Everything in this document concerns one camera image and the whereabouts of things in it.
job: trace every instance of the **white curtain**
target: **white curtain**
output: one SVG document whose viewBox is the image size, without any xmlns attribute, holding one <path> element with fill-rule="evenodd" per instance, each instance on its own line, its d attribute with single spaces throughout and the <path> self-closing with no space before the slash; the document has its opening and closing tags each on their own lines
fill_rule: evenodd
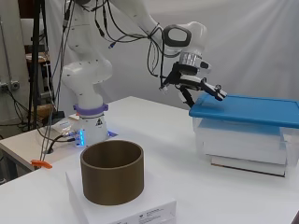
<svg viewBox="0 0 299 224">
<path fill-rule="evenodd" d="M 63 1 L 46 1 L 52 65 L 61 41 Z M 204 59 L 212 65 L 212 72 L 206 75 L 209 83 L 221 84 L 233 94 L 299 100 L 298 0 L 146 0 L 146 4 L 153 19 L 163 27 L 189 21 L 199 21 L 207 27 L 209 39 Z M 113 12 L 123 30 L 140 32 L 117 9 Z M 109 29 L 115 38 L 121 35 L 111 23 Z M 114 69 L 113 77 L 99 87 L 106 102 L 136 96 L 188 108 L 179 100 L 175 88 L 170 88 L 167 95 L 159 92 L 158 78 L 147 70 L 148 40 L 108 49 L 109 44 L 96 29 L 93 37 L 98 42 L 95 47 Z M 76 55 L 67 49 L 65 63 L 74 60 Z M 165 75 L 174 61 L 166 59 Z M 63 85 L 61 109 L 66 114 L 73 113 L 75 102 L 76 97 Z"/>
</svg>

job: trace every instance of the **cardboard tube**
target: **cardboard tube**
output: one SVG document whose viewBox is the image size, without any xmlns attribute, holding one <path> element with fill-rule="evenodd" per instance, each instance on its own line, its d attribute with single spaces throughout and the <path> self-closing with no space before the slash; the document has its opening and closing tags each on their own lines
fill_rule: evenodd
<svg viewBox="0 0 299 224">
<path fill-rule="evenodd" d="M 101 205 L 128 203 L 144 188 L 144 154 L 139 145 L 106 141 L 87 147 L 80 156 L 83 193 Z"/>
</svg>

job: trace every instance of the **blue lid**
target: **blue lid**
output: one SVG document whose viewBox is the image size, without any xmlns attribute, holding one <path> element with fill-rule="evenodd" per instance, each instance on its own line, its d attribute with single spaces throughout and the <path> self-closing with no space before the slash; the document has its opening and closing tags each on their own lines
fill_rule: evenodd
<svg viewBox="0 0 299 224">
<path fill-rule="evenodd" d="M 293 100 L 228 95 L 220 102 L 204 93 L 189 115 L 299 129 L 299 104 Z"/>
</svg>

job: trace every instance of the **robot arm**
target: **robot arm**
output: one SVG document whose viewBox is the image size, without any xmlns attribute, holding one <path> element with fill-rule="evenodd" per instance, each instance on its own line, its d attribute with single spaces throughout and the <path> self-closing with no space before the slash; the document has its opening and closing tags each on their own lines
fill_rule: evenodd
<svg viewBox="0 0 299 224">
<path fill-rule="evenodd" d="M 76 137 L 78 146 L 90 146 L 107 139 L 104 119 L 107 106 L 104 105 L 103 98 L 94 88 L 94 84 L 110 78 L 112 66 L 93 42 L 89 10 L 86 10 L 88 8 L 93 11 L 98 3 L 99 0 L 67 0 L 68 13 L 64 15 L 64 31 L 66 28 L 69 31 L 67 45 L 78 55 L 78 61 L 65 65 L 62 72 L 64 84 L 78 97 L 78 104 L 75 106 L 80 115 L 78 127 L 75 128 L 79 133 Z M 210 70 L 210 65 L 202 60 L 206 45 L 206 27 L 203 24 L 193 21 L 183 25 L 170 25 L 163 29 L 150 16 L 143 0 L 103 0 L 101 5 L 105 28 L 107 28 L 105 10 L 108 7 L 110 13 L 110 3 L 137 24 L 146 33 L 143 36 L 153 41 L 164 57 L 179 55 L 179 61 L 174 63 L 168 77 L 162 77 L 161 72 L 160 90 L 166 91 L 167 86 L 175 85 L 180 91 L 179 97 L 190 107 L 194 102 L 189 90 L 206 91 L 217 100 L 222 100 L 226 96 L 221 86 L 211 86 L 206 83 L 206 78 L 197 76 L 201 70 Z M 104 37 L 100 24 L 97 21 L 95 24 Z"/>
<path fill-rule="evenodd" d="M 188 24 L 169 25 L 164 29 L 150 16 L 143 1 L 140 0 L 110 0 L 110 2 L 126 14 L 141 30 L 150 35 L 157 27 L 162 32 L 155 32 L 151 38 L 162 48 L 163 39 L 166 45 L 165 56 L 180 52 L 179 61 L 160 90 L 167 91 L 170 84 L 176 85 L 180 90 L 179 97 L 183 103 L 193 106 L 194 102 L 188 90 L 205 91 L 222 101 L 227 93 L 221 90 L 221 86 L 212 86 L 206 83 L 206 78 L 200 78 L 197 73 L 201 70 L 210 71 L 210 65 L 202 60 L 202 53 L 206 46 L 206 27 L 196 21 Z"/>
</svg>

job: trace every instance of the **tabletop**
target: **tabletop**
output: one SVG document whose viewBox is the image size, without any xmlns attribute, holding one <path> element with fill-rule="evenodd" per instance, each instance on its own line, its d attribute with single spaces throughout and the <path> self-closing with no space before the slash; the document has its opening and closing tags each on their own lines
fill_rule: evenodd
<svg viewBox="0 0 299 224">
<path fill-rule="evenodd" d="M 110 104 L 106 120 L 118 139 L 144 148 L 146 169 L 178 201 L 177 224 L 291 223 L 298 211 L 297 168 L 282 178 L 211 166 L 196 152 L 187 110 L 129 97 Z M 79 168 L 79 154 L 1 186 L 1 223 L 78 224 L 65 171 Z"/>
</svg>

